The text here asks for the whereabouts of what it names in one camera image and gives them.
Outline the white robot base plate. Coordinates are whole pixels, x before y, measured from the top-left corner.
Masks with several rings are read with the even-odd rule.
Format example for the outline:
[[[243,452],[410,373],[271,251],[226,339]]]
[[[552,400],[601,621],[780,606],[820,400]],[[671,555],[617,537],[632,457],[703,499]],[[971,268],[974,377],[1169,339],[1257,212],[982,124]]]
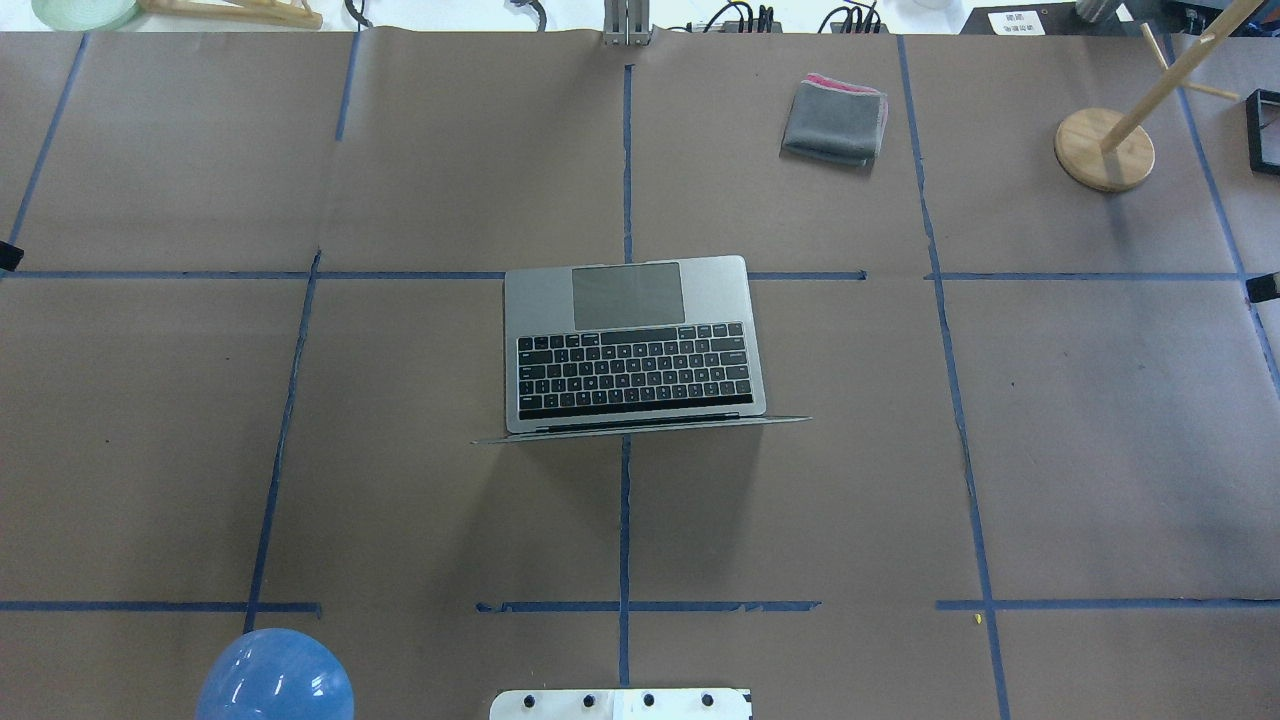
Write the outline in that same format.
[[[735,688],[605,688],[504,691],[490,719],[753,719],[749,691]]]

